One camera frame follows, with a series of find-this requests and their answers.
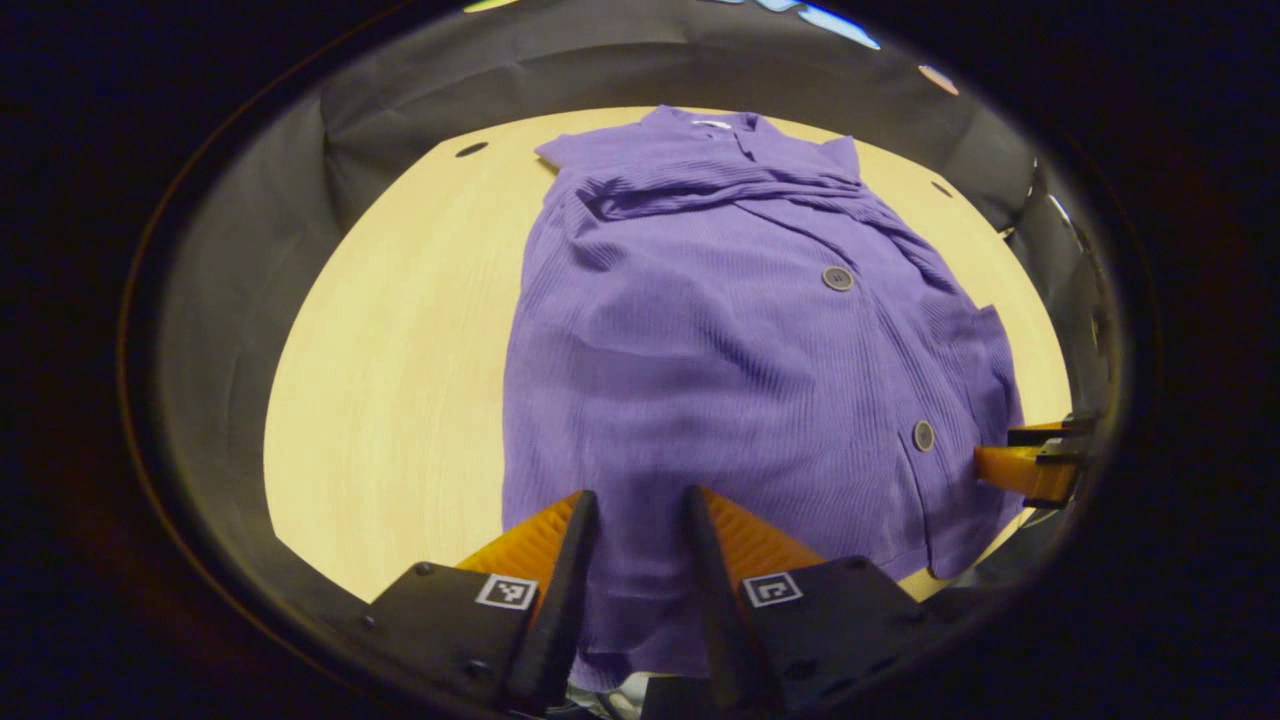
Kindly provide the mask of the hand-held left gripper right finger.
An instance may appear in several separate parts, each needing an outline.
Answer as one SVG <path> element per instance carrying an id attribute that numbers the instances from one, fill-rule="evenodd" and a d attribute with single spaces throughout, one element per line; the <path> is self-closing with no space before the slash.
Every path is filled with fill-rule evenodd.
<path id="1" fill-rule="evenodd" d="M 823 559 L 700 486 L 682 511 L 723 717 L 833 719 L 925 650 L 925 609 L 869 559 Z"/>

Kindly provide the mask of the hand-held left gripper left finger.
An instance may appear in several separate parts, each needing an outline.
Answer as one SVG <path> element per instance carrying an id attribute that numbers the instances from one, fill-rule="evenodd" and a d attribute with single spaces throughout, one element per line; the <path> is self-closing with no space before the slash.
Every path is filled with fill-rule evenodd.
<path id="1" fill-rule="evenodd" d="M 577 491 L 463 561 L 420 561 L 362 620 L 362 642 L 416 682 L 489 711 L 564 698 L 584 624 L 598 501 Z"/>

